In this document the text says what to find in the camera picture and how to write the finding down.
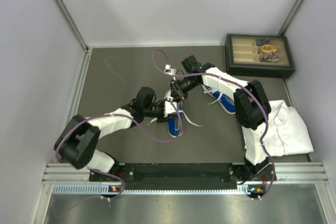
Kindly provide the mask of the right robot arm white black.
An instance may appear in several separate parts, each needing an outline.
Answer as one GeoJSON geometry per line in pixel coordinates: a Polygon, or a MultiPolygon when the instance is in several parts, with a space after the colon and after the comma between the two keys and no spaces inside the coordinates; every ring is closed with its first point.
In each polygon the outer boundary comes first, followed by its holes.
{"type": "Polygon", "coordinates": [[[173,77],[170,97],[183,101],[189,91],[203,86],[227,112],[234,114],[244,133],[245,174],[252,180],[258,179],[270,160],[264,138],[269,129],[271,107],[262,84],[257,80],[247,82],[234,78],[211,63],[202,65],[194,56],[183,60],[182,66],[186,74],[179,76],[170,64],[165,65],[164,72],[173,77]]]}

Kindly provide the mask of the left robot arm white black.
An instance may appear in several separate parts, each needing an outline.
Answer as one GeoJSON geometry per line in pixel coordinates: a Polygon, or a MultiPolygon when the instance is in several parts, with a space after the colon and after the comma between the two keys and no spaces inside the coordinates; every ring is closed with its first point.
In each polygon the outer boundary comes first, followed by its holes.
{"type": "Polygon", "coordinates": [[[118,162],[110,155],[97,150],[98,141],[119,130],[140,125],[144,118],[165,122],[178,114],[180,100],[168,91],[163,100],[154,102],[155,92],[143,87],[136,98],[113,112],[85,118],[75,115],[66,125],[54,144],[58,161],[65,161],[76,169],[99,170],[107,180],[119,174],[118,162]]]}

